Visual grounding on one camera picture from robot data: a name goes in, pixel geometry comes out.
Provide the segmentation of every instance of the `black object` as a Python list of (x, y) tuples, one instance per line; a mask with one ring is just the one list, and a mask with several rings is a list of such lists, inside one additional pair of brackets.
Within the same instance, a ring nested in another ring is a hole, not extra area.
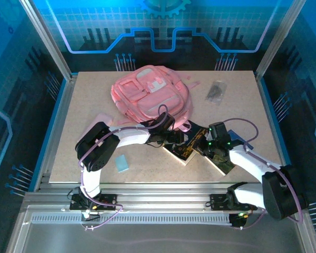
[[(301, 209), (307, 208), (309, 203), (297, 169), (292, 165), (287, 165), (281, 167), (280, 171), (293, 186)], [(293, 195), (276, 171), (267, 172), (262, 176), (262, 190), (264, 206), (269, 215), (274, 219), (281, 220), (298, 212)]]
[(198, 139), (194, 143), (193, 149), (202, 156), (208, 157), (211, 160), (214, 158), (214, 155), (217, 154), (221, 156), (224, 161), (229, 162), (229, 151), (237, 145), (243, 144), (240, 140), (231, 140), (223, 122), (210, 124), (209, 135), (209, 139), (205, 135)]
[[(104, 122), (98, 122), (75, 146), (77, 158), (81, 157), (106, 134), (110, 133), (109, 127)], [(84, 160), (83, 164), (88, 172), (97, 171), (103, 168), (109, 161), (111, 155), (117, 148), (120, 140), (112, 134), (103, 141), (103, 145), (97, 146)]]
[[(166, 115), (166, 112), (163, 112), (156, 120), (149, 120), (141, 122), (145, 127), (150, 127), (161, 122)], [(181, 144), (184, 142), (184, 134), (181, 130), (169, 130), (169, 128), (174, 124), (175, 119), (167, 114), (166, 119), (156, 128), (149, 129), (150, 137), (147, 140), (146, 144), (151, 142), (156, 142), (157, 144)]]
[(84, 215), (82, 214), (82, 221), (94, 221), (98, 222), (101, 219), (101, 215), (89, 215), (89, 218), (84, 218)]
[(231, 141), (223, 122), (217, 122), (209, 125), (210, 134), (217, 145), (223, 145)]
[(244, 227), (247, 223), (247, 218), (244, 216), (239, 216), (239, 215), (230, 215), (229, 216), (230, 223), (232, 224), (232, 227), (240, 228)]
[(184, 136), (187, 136), (187, 140), (182, 145), (176, 145), (174, 143), (166, 143), (164, 149), (174, 155), (176, 158), (180, 159), (184, 164), (189, 161), (189, 157), (192, 155), (193, 144), (198, 138), (203, 137), (207, 132), (207, 128), (199, 126), (194, 122), (190, 121), (189, 130), (187, 132), (181, 132)]
[[(107, 203), (107, 204), (116, 204), (117, 203), (117, 195), (116, 194), (98, 194), (94, 197), (95, 200)], [(92, 211), (99, 211), (99, 210), (116, 210), (116, 207), (107, 207), (102, 205), (97, 205), (89, 200), (87, 197), (83, 195), (82, 192), (78, 194), (73, 194), (69, 210), (86, 210), (90, 209)]]
[(210, 201), (206, 203), (206, 206), (210, 206), (212, 211), (256, 210), (256, 208), (250, 204), (235, 203), (232, 205), (230, 201), (230, 198), (226, 194), (211, 194)]
[(232, 185), (232, 186), (227, 188), (227, 193), (226, 193), (225, 196), (227, 197), (227, 200), (228, 200), (227, 202), (228, 202), (228, 207), (229, 208), (232, 208), (232, 209), (235, 210), (236, 208), (238, 208), (241, 205), (241, 203), (238, 202), (234, 191), (235, 191), (235, 189), (237, 187), (242, 186), (242, 185), (244, 185), (246, 183), (247, 182), (236, 183), (236, 184), (234, 184), (234, 185)]

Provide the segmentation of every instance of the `aluminum frame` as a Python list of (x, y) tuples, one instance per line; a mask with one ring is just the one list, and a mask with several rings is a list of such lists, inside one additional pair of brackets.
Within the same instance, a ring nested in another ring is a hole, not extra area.
[(300, 14), (302, 7), (304, 6), (306, 0), (294, 0), (289, 7), (287, 13), (285, 14), (277, 32), (274, 35), (267, 51), (265, 52), (257, 70), (256, 79), (260, 80), (268, 69), (270, 63), (272, 62), (274, 56), (279, 50), (282, 42), (287, 37), (290, 28), (294, 24), (297, 16)]
[[(286, 13), (286, 16), (282, 20), (274, 39), (272, 40), (256, 71), (256, 79), (258, 83), (267, 70), (281, 43), (287, 36), (305, 1), (306, 0), (294, 0)], [(50, 141), (42, 162), (41, 172), (35, 186), (35, 190), (39, 189), (39, 192), (29, 192), (26, 194), (7, 247), (7, 252), (23, 251), (33, 213), (40, 211), (49, 213), (59, 211), (69, 212), (69, 201), (66, 198), (66, 194), (70, 188), (76, 186), (76, 184), (65, 183), (49, 184), (46, 179), (44, 180), (44, 178), (47, 177), (44, 176), (44, 173), (49, 173), (51, 171), (51, 166), (54, 162), (53, 152), (56, 152), (60, 141), (66, 112), (68, 110), (74, 88), (75, 78), (72, 79), (71, 71), (35, 5), (29, 0), (20, 0), (20, 2), (42, 41), (49, 50), (56, 65), (60, 69), (64, 78), (67, 81), (70, 81), (71, 85), (69, 85), (64, 91), (63, 99), (54, 122), (54, 130), (51, 133)], [(266, 104), (264, 99), (263, 102), (265, 108), (267, 108), (269, 105)], [(271, 124), (271, 116), (267, 110), (266, 113), (270, 126), (273, 130), (274, 126)], [(281, 160), (284, 162), (285, 159), (282, 155), (279, 141), (276, 139), (276, 134), (273, 136), (279, 149)], [(231, 183), (130, 183), (102, 184), (101, 189), (105, 193), (109, 192), (118, 194), (118, 201), (123, 203), (125, 210), (129, 212), (213, 213), (208, 208), (204, 207), (204, 201), (208, 199), (208, 195), (211, 193), (226, 193), (226, 189), (230, 185)], [(304, 211), (304, 222), (303, 224), (298, 225), (298, 230), (306, 252), (316, 252), (316, 234), (313, 230), (313, 225), (307, 211)]]
[(53, 39), (50, 31), (48, 30), (46, 24), (44, 23), (38, 9), (36, 8), (35, 4), (31, 0), (19, 0), (23, 9), (25, 10), (27, 16), (31, 20), (33, 26), (35, 27), (37, 33), (39, 34), (40, 38), (42, 39), (43, 43), (45, 44), (46, 48), (48, 49), (50, 55), (52, 56), (55, 64), (59, 68), (61, 74), (63, 75), (64, 79), (69, 81), (72, 78), (72, 72), (67, 65), (60, 49), (58, 48), (55, 40)]

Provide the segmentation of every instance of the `enclosure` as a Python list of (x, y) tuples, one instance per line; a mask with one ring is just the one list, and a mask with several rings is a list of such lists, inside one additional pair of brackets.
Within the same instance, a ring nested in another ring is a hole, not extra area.
[[(80, 182), (74, 146), (102, 105), (117, 115), (108, 102), (110, 86), (146, 65), (164, 65), (200, 82), (190, 90), (191, 120), (197, 124), (236, 117), (256, 123), (262, 130), (251, 142), (255, 150), (294, 165), (309, 203), (316, 203), (316, 0), (0, 0), (0, 252), (36, 247), (70, 252), (80, 248), (79, 240), (69, 246), (70, 231), (84, 243), (94, 241), (81, 234), (79, 218), (56, 220), (61, 212), (76, 217), (67, 211), (66, 197)], [(203, 96), (218, 80), (228, 88), (223, 103), (213, 105)], [(229, 129), (244, 139), (253, 134), (240, 123)], [(139, 146), (117, 150), (130, 169), (118, 173), (109, 163), (100, 181), (138, 217), (188, 214), (197, 220), (211, 213), (204, 203), (212, 192), (257, 182), (239, 168), (223, 176), (200, 156), (184, 167), (162, 149)], [(274, 245), (283, 252), (293, 252), (291, 247), (316, 252), (316, 204), (309, 209), (301, 225), (266, 216), (250, 230), (259, 236), (255, 244), (250, 235), (243, 244), (247, 231), (238, 235), (200, 221), (160, 226), (127, 220), (96, 231), (107, 241), (94, 241), (91, 249), (106, 245), (106, 250), (138, 252), (143, 243), (157, 252), (169, 247), (207, 252), (214, 245), (230, 252)], [(52, 218), (40, 222), (37, 215)], [(52, 237), (52, 231), (63, 236)], [(158, 236), (167, 231), (174, 241)], [(140, 238), (130, 236), (135, 232)], [(44, 243), (36, 245), (37, 238)], [(183, 248), (189, 238), (194, 241)]]

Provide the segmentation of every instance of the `gear logo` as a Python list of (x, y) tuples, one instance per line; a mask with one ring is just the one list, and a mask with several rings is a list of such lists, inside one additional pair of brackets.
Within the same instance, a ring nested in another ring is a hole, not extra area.
[(22, 13), (19, 0), (0, 0), (0, 16), (10, 26), (17, 22)]
[(190, 0), (141, 0), (140, 6), (148, 15), (166, 18), (173, 14), (179, 15), (180, 10), (185, 10), (185, 5), (190, 4)]

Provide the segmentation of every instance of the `pink backpack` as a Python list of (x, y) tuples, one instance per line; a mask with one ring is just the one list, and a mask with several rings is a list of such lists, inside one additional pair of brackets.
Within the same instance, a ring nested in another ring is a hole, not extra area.
[(188, 130), (183, 124), (193, 110), (189, 90), (179, 75), (167, 67), (141, 67), (112, 85), (111, 97), (121, 113), (138, 123), (156, 119), (158, 107), (165, 104), (175, 118), (174, 128)]

